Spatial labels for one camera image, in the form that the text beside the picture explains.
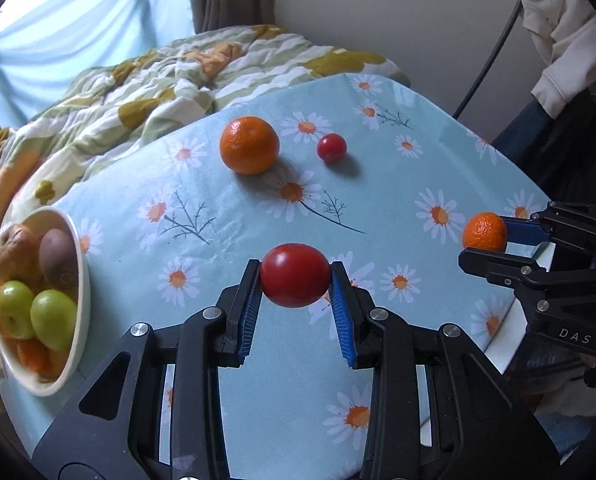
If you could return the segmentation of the small orange mandarin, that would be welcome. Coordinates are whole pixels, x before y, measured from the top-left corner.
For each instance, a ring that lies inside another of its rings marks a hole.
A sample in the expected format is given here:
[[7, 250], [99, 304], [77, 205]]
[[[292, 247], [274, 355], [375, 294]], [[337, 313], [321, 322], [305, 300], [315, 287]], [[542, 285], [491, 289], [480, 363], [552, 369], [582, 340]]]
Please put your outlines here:
[[43, 380], [55, 380], [62, 374], [69, 353], [48, 349], [37, 339], [18, 340], [18, 360], [26, 370], [38, 374]]

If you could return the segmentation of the large green apple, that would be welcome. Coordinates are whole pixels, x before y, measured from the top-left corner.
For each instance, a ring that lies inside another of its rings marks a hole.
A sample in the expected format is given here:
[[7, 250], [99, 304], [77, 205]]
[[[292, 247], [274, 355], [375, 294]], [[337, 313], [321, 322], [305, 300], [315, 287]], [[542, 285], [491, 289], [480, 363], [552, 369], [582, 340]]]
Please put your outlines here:
[[74, 339], [78, 307], [64, 292], [46, 289], [33, 299], [30, 318], [36, 338], [48, 349], [67, 352]]

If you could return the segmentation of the small green apple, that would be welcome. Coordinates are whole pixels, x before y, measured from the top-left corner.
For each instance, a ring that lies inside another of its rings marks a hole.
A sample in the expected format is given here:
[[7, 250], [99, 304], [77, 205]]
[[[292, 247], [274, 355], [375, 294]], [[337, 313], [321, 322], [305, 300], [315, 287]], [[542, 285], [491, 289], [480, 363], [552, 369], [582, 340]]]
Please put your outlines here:
[[30, 310], [34, 293], [23, 282], [9, 281], [0, 287], [0, 323], [8, 336], [28, 340], [34, 336]]

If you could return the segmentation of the red cherry tomato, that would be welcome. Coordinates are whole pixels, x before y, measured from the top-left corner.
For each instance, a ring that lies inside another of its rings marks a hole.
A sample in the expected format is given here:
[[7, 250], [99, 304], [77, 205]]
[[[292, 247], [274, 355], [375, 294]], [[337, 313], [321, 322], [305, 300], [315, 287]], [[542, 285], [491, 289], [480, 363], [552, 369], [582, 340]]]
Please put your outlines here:
[[340, 136], [340, 134], [328, 133], [319, 140], [316, 153], [325, 164], [339, 162], [347, 154], [347, 142], [345, 142], [345, 138]]
[[317, 249], [288, 243], [271, 249], [262, 259], [260, 283], [277, 306], [302, 308], [325, 295], [331, 277], [329, 262]]

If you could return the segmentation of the blue daisy tablecloth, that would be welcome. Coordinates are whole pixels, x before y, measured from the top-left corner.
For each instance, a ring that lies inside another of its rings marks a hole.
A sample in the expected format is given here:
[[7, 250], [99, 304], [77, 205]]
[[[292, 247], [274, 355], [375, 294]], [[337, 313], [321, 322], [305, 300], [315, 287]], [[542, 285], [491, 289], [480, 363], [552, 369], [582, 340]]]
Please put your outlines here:
[[[237, 283], [247, 262], [302, 243], [409, 323], [453, 322], [486, 346], [508, 289], [458, 268], [462, 227], [493, 211], [528, 217], [546, 195], [491, 145], [409, 88], [375, 96], [349, 76], [260, 96], [200, 119], [74, 185], [56, 206], [74, 220], [90, 272], [81, 382], [135, 323], [174, 325]], [[244, 176], [219, 143], [255, 116], [279, 137], [275, 164]], [[344, 159], [325, 164], [337, 133]], [[342, 359], [327, 299], [263, 301], [245, 364], [220, 374], [228, 463], [243, 479], [343, 479], [359, 468], [371, 374]]]

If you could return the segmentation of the brown kiwi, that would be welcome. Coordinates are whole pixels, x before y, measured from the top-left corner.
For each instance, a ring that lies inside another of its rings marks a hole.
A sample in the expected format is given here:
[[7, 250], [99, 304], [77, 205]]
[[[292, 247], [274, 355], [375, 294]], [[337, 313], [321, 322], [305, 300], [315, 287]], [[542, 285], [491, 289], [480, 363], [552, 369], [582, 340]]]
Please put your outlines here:
[[77, 284], [78, 260], [76, 245], [70, 234], [50, 229], [41, 240], [39, 266], [48, 285], [67, 290]]

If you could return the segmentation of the brownish wrinkled apple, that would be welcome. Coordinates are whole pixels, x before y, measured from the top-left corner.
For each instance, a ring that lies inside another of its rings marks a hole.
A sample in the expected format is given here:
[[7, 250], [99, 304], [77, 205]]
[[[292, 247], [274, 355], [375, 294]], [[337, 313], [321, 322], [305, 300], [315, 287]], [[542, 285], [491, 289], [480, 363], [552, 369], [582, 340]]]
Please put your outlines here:
[[0, 280], [20, 281], [36, 287], [42, 278], [39, 264], [40, 240], [21, 223], [0, 236]]

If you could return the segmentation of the orange mandarin on table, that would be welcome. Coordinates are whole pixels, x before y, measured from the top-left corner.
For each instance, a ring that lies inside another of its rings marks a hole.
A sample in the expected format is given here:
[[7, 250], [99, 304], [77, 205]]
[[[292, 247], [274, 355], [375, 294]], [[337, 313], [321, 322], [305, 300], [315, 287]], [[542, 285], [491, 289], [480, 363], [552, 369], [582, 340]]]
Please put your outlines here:
[[279, 137], [265, 120], [245, 116], [232, 120], [224, 128], [219, 143], [223, 164], [244, 176], [262, 174], [279, 155]]

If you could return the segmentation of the floral striped duvet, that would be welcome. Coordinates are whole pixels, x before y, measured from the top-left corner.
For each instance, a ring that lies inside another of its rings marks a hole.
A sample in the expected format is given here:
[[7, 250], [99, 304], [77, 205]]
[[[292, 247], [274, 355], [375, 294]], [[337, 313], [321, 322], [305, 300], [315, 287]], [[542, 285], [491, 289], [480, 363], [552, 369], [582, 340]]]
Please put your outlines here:
[[150, 143], [234, 103], [343, 73], [364, 94], [409, 84], [389, 58], [318, 46], [277, 25], [202, 32], [83, 70], [19, 128], [0, 130], [0, 232]]

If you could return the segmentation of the light blue sheer curtain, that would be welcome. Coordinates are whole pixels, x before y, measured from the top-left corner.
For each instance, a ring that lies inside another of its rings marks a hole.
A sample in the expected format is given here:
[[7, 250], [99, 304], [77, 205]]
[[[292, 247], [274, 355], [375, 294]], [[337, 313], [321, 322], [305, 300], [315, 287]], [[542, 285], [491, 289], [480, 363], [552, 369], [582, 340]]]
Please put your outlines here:
[[83, 70], [193, 35], [191, 0], [14, 0], [0, 28], [0, 127], [58, 101]]

